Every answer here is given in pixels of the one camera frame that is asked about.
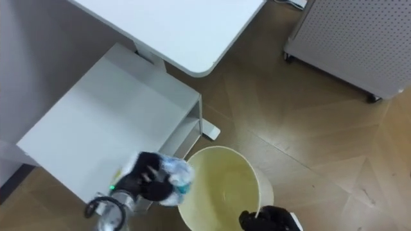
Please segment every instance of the white wall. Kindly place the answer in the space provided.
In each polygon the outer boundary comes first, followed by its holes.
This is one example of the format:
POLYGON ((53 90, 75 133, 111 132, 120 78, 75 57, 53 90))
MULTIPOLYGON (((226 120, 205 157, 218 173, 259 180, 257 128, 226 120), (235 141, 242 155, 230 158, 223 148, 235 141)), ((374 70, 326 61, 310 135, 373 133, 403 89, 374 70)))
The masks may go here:
MULTIPOLYGON (((15 144, 115 42, 133 47, 66 0, 1 0, 0 140, 15 144)), ((19 166, 0 160, 0 186, 19 166)))

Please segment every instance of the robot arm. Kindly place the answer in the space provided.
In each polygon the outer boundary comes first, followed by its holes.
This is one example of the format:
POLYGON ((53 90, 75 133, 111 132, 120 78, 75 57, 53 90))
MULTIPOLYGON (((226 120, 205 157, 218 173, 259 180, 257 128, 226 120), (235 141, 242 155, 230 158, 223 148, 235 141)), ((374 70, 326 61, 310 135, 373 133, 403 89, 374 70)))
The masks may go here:
POLYGON ((160 171, 160 158, 154 153, 142 152, 134 157, 116 174, 108 196, 98 194, 85 207, 84 216, 90 218, 99 205, 104 204, 95 231, 126 231, 128 219, 142 196, 147 200, 161 201, 173 191, 168 176, 160 171))

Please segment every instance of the black cable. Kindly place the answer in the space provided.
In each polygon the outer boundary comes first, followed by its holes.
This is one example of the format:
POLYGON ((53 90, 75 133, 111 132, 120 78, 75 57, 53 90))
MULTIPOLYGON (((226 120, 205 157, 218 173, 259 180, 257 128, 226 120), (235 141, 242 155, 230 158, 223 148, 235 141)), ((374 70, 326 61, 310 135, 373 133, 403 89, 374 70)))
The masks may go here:
POLYGON ((91 200, 85 206, 85 210, 84 210, 85 218, 91 218, 91 216, 96 212, 96 209, 97 209, 98 205, 100 204, 100 202, 103 202, 103 201, 109 201, 109 202, 115 204, 118 207, 118 209, 120 210, 121 220, 120 220, 120 223, 118 224, 118 226, 114 229, 114 231, 120 231, 121 228, 123 228, 123 225, 126 221, 126 210, 125 210, 124 205, 122 203, 120 203, 119 201, 117 201, 116 199, 114 199, 110 196, 100 196, 100 197, 97 197, 97 198, 91 200))

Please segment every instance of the desk leg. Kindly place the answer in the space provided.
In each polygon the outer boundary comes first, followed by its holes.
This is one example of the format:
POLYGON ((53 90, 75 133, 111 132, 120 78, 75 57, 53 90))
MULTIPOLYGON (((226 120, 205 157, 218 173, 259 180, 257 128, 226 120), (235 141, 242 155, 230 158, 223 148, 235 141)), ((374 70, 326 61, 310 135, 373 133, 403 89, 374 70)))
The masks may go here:
MULTIPOLYGON (((139 56, 143 57, 145 60, 152 63, 154 66, 167 72, 166 64, 164 63, 164 60, 162 58, 147 51, 145 48, 143 48, 141 45, 135 42, 134 42, 134 45, 136 46, 139 56)), ((219 128, 217 128, 215 125, 213 125, 209 121, 206 121, 204 118, 202 119, 202 130, 203 130, 203 134, 212 140, 217 139, 218 135, 221 132, 219 128)))

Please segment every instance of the baseboard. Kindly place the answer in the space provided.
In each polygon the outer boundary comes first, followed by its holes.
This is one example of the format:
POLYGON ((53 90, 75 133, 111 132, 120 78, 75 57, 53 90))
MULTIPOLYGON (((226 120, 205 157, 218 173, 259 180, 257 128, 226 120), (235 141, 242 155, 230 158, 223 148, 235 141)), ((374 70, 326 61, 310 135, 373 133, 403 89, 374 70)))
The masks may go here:
POLYGON ((31 173, 35 166, 23 164, 7 181, 0 187, 0 205, 16 190, 23 180, 31 173))

